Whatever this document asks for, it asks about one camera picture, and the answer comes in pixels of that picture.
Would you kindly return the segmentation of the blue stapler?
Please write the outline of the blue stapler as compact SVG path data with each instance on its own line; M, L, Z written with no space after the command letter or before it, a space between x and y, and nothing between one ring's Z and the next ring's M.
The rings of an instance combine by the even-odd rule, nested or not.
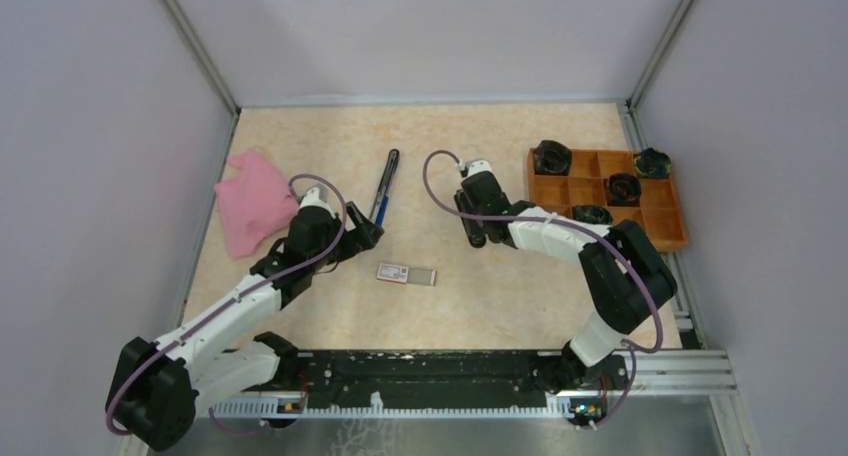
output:
M383 224L385 211L388 204L388 194L398 168L399 160L400 151L395 148L391 149L388 152L387 161L383 173L381 175L380 182L378 184L375 199L369 216L371 221L374 222L377 226L381 226Z

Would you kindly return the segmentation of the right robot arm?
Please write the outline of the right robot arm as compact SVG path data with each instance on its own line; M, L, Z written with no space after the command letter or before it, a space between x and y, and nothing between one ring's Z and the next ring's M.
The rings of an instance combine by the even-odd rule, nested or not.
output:
M528 201L509 201L489 169L466 170L457 208L477 218L478 233L496 244L580 266L594 305L586 325L563 348L563 374L590 387L602 360L677 292L677 282L645 231L632 220L581 223Z

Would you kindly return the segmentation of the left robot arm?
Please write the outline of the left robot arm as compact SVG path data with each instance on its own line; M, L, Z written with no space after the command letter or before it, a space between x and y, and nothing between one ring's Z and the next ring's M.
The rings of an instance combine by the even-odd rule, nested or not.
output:
M233 345L309 289L322 268L373 249L383 234L352 202L345 217L324 203L301 206L287 235L221 300L153 341L136 337L122 348L105 405L108 429L164 451L244 390L305 390L299 350L283 337L265 332Z

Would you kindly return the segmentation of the black stapler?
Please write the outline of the black stapler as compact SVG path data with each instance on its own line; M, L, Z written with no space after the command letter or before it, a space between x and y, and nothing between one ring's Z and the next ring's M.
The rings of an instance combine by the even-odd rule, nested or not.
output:
M453 196L456 209L461 213L470 214L472 207L465 194L465 191L457 190ZM466 234L466 238L472 248L480 249L486 245L487 236L480 226L479 222L474 219L461 217L461 222Z

